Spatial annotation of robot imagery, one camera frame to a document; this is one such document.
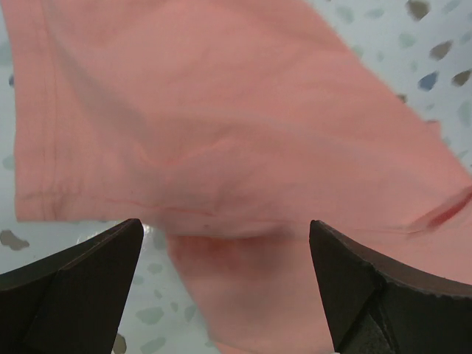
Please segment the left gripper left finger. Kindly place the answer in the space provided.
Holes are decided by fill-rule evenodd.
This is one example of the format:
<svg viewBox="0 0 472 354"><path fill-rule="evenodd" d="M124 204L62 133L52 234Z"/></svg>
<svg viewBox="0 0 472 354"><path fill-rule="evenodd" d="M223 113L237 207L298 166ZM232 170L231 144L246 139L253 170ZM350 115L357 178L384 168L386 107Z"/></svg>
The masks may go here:
<svg viewBox="0 0 472 354"><path fill-rule="evenodd" d="M128 219L1 275L2 353L111 353L143 241Z"/></svg>

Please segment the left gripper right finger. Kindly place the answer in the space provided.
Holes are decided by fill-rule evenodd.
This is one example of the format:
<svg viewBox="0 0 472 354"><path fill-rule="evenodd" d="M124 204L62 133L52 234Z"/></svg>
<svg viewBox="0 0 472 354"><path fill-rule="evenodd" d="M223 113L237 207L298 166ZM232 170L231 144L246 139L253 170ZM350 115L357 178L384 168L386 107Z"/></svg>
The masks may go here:
<svg viewBox="0 0 472 354"><path fill-rule="evenodd" d="M412 268L321 221L310 252L337 353L470 353L471 286Z"/></svg>

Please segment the salmon pink t shirt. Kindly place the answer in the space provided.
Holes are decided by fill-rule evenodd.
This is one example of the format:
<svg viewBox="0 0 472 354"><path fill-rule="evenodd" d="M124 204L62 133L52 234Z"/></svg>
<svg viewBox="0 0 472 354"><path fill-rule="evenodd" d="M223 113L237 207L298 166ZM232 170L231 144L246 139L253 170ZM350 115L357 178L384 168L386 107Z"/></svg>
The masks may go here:
<svg viewBox="0 0 472 354"><path fill-rule="evenodd" d="M224 353L330 353L321 220L471 281L471 176L304 1L3 1L19 221L138 218Z"/></svg>

